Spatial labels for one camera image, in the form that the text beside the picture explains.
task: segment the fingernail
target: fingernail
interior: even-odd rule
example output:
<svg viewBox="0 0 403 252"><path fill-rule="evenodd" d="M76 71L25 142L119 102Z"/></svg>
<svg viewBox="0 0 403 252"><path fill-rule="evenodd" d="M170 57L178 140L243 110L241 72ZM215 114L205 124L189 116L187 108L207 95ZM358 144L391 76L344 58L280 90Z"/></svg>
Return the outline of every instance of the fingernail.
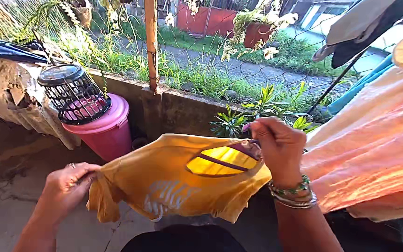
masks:
<svg viewBox="0 0 403 252"><path fill-rule="evenodd" d="M250 126L251 126L251 122L245 124L245 125L242 127L242 132L246 132L246 131L249 129Z"/></svg>

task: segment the green beaded bracelet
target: green beaded bracelet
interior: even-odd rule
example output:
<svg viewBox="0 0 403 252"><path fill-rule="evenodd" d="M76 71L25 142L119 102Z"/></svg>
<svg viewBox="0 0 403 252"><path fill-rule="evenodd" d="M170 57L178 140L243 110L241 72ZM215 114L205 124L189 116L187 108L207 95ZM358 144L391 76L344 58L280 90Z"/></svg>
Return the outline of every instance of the green beaded bracelet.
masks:
<svg viewBox="0 0 403 252"><path fill-rule="evenodd" d="M291 189L281 189L281 188L277 188L276 186L273 185L273 180L270 180L270 182L268 182L268 186L270 186L270 188L272 189L273 192L277 193L278 195L282 196L282 195L296 195L302 191L306 191L309 190L309 184L310 184L310 179L309 177L307 177L307 175L302 174L302 182L298 184L298 186L296 188L291 188Z"/></svg>

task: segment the pink bucket lid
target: pink bucket lid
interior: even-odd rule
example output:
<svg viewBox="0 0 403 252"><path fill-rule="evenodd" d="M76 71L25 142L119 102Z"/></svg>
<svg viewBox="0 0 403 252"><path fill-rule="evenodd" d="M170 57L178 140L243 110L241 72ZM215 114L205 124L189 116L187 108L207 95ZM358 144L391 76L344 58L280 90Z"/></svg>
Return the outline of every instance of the pink bucket lid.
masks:
<svg viewBox="0 0 403 252"><path fill-rule="evenodd" d="M129 103L119 95L108 94L111 98L111 107L100 118L83 125L68 125L62 123L63 127L74 134L95 134L110 130L116 126L126 123L129 115Z"/></svg>

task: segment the orange fabric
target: orange fabric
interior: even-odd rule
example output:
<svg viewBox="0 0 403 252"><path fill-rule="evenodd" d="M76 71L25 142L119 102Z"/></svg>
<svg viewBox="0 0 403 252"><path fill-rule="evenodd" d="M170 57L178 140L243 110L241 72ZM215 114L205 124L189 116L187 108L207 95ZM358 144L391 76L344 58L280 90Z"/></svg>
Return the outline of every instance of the orange fabric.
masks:
<svg viewBox="0 0 403 252"><path fill-rule="evenodd" d="M308 134L302 171L323 212L403 191L403 68L369 83L328 123ZM394 204L355 216L396 218Z"/></svg>
<svg viewBox="0 0 403 252"><path fill-rule="evenodd" d="M403 192L353 205L347 211L356 218L366 217L376 222L403 218Z"/></svg>
<svg viewBox="0 0 403 252"><path fill-rule="evenodd" d="M248 143L243 139L164 134L104 165L100 178L91 185L87 208L97 210L100 222L118 220L117 203L124 200L155 221L167 214L211 214L234 223L243 208L248 207L248 199L271 179L262 162L223 148ZM211 162L201 163L196 160L200 153L250 169L238 171ZM199 169L188 166L193 162Z"/></svg>

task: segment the red wall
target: red wall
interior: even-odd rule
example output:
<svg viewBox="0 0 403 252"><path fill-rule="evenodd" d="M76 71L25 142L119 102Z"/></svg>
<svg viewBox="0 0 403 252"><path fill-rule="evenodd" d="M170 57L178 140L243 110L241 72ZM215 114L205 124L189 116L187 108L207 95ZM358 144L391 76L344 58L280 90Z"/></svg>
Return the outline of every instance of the red wall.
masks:
<svg viewBox="0 0 403 252"><path fill-rule="evenodd" d="M187 4L180 3L178 5L177 27L185 32L202 35L205 31L208 12L209 8L200 7L197 14L192 16ZM237 11L212 8L206 35L213 36L218 34L221 37L225 37L228 32L232 31L232 20L236 14Z"/></svg>
<svg viewBox="0 0 403 252"><path fill-rule="evenodd" d="M227 9L212 9L209 17L208 29L206 35L215 35L216 32L219 36L229 38L233 36L232 28L234 27L232 20L236 16L237 11Z"/></svg>

